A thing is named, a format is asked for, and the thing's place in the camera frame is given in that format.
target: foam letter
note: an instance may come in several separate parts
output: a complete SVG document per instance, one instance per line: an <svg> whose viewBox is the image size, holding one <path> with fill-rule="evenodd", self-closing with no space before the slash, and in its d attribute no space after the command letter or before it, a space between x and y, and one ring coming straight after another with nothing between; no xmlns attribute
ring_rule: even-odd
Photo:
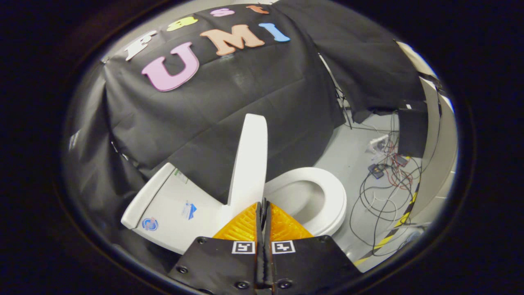
<svg viewBox="0 0 524 295"><path fill-rule="evenodd" d="M176 29L179 29L181 27L189 26L194 23L198 22L198 19L195 19L192 16L185 17L183 19L179 19L174 23L169 24L166 31L174 31Z"/></svg>
<svg viewBox="0 0 524 295"><path fill-rule="evenodd" d="M144 48L147 47L147 44L149 41L151 41L151 36L155 35L157 31L150 31L149 33L143 35L131 45L127 46L125 51L127 51L127 58L126 61L129 61L133 58L133 56L137 55L140 51L144 50Z"/></svg>
<svg viewBox="0 0 524 295"><path fill-rule="evenodd" d="M258 25L263 28L266 28L266 30L268 30L275 37L275 41L287 42L291 40L289 39L288 36L282 34L282 32L279 31L277 27L275 27L275 25L272 23L265 23L265 24L258 24Z"/></svg>
<svg viewBox="0 0 524 295"><path fill-rule="evenodd" d="M228 55L235 52L235 47L244 49L244 42L246 41L247 47L257 47L264 45L264 41L260 40L255 36L247 27L247 25L236 25L231 27L231 34L226 33L222 30L213 29L202 32L200 36L209 38L216 46L218 51L217 55Z"/></svg>
<svg viewBox="0 0 524 295"><path fill-rule="evenodd" d="M220 17L220 16L226 16L235 13L232 10L229 10L229 8L220 8L217 10L213 10L210 12L212 16Z"/></svg>
<svg viewBox="0 0 524 295"><path fill-rule="evenodd" d="M147 75L153 86L159 91L173 90L186 83L193 77L199 67L199 61L189 46L191 46L191 42L186 42L171 50L171 54L178 54L185 64L184 69L180 73L174 76L170 75L163 65L163 61L166 58L162 56L145 66L142 74Z"/></svg>
<svg viewBox="0 0 524 295"><path fill-rule="evenodd" d="M249 6L246 6L246 8L251 8L254 12L258 12L262 14L269 14L269 12L262 10L262 7L259 7L259 6L249 5Z"/></svg>

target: warning tape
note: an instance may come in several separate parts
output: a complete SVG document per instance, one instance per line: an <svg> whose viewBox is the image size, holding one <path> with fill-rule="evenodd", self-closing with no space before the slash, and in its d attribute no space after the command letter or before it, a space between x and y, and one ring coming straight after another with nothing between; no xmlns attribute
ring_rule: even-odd
<svg viewBox="0 0 524 295"><path fill-rule="evenodd" d="M397 224L395 224L394 228L387 234L385 238L383 238L378 244L375 245L375 247L366 253L366 255L362 256L361 259L357 260L354 265L359 265L362 262L366 261L369 257L373 256L374 253L376 253L380 248L382 248L385 244L388 243L391 238L397 233L399 230L399 226L406 223L408 220L409 214L411 213L411 210L413 210L413 206L415 205L415 200L417 199L417 195L419 192L419 184L417 184L417 189L415 189L415 193L413 194L413 199L409 202L408 207L406 208L406 211L404 211L404 215L398 220Z"/></svg>

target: black cloth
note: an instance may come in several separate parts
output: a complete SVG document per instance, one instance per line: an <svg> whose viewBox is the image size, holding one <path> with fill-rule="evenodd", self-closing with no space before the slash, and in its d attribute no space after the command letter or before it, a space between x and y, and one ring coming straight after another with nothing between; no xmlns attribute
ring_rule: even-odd
<svg viewBox="0 0 524 295"><path fill-rule="evenodd" d="M280 0L272 7L313 39L355 122L393 111L402 100L425 100L417 71L395 42L399 38L377 23L332 1Z"/></svg>
<svg viewBox="0 0 524 295"><path fill-rule="evenodd" d="M207 9L198 22L157 35L130 61L124 48L102 58L83 76L65 123L64 177L69 195L110 243L158 271L172 265L170 254L126 229L127 205L166 162L171 162L211 196L225 203L245 114L268 124L266 180L312 166L343 116L333 82L311 38L271 6L259 14L246 5L228 5L234 15L214 17ZM277 42L259 23L273 23L291 40ZM247 24L264 45L218 56L203 31ZM139 32L136 38L147 33ZM192 42L200 67L177 89L160 92L141 74L164 56L170 73L184 67L170 54Z"/></svg>

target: toilet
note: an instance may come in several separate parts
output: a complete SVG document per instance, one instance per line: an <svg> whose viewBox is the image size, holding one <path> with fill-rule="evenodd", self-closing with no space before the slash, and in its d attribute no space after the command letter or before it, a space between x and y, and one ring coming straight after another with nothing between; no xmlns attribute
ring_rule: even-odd
<svg viewBox="0 0 524 295"><path fill-rule="evenodd" d="M264 185L264 197L291 215L313 236L332 235L346 216L346 190L330 172L303 167Z"/></svg>
<svg viewBox="0 0 524 295"><path fill-rule="evenodd" d="M184 254L199 236L212 237L232 218L264 197L312 235L332 235L346 214L342 183L326 170L303 167L266 183L267 124L247 114L227 204L166 163L127 206L121 223L153 243Z"/></svg>

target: pink letter u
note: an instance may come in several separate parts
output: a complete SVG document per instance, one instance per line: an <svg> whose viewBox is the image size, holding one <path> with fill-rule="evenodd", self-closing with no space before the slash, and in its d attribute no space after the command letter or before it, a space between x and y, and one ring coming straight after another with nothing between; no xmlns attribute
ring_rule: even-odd
<svg viewBox="0 0 524 295"><path fill-rule="evenodd" d="M162 56L145 66L142 74L147 75L153 86L159 91L173 90L186 83L195 75L199 67L197 57L191 48L189 48L191 44L191 42L186 42L171 50L171 54L178 54L184 62L185 67L180 73L174 76L170 75L166 66L163 65L163 61L166 58Z"/></svg>

